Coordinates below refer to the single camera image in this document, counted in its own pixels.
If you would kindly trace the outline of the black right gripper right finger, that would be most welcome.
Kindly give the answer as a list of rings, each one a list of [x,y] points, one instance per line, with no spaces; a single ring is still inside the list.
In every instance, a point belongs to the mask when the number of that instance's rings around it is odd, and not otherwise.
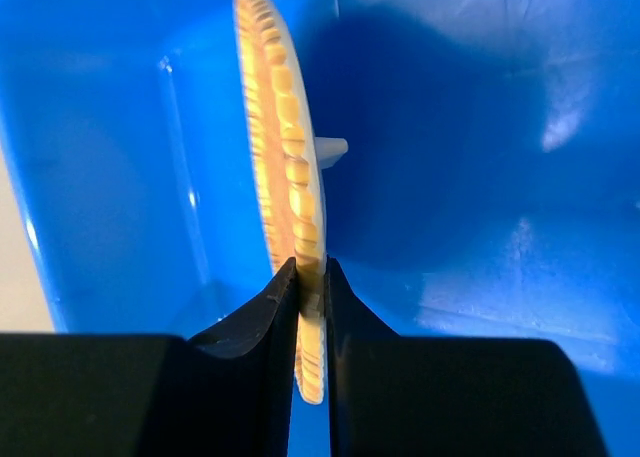
[[[325,276],[335,456],[603,456],[575,366],[554,342],[408,337]]]

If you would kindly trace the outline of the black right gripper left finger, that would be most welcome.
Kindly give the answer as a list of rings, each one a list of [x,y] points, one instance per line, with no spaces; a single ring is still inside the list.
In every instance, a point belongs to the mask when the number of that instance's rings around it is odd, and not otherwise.
[[[5,456],[283,456],[298,310],[286,262],[226,318],[172,335],[1,337]]]

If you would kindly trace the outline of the orange fan-shaped woven plate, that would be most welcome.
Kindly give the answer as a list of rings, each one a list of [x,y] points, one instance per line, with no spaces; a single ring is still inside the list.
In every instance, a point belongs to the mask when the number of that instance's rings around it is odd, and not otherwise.
[[[294,259],[299,317],[294,375],[302,399],[326,389],[324,276],[326,217],[322,172],[348,150],[315,135],[289,29],[271,0],[233,0],[252,169],[271,267]]]

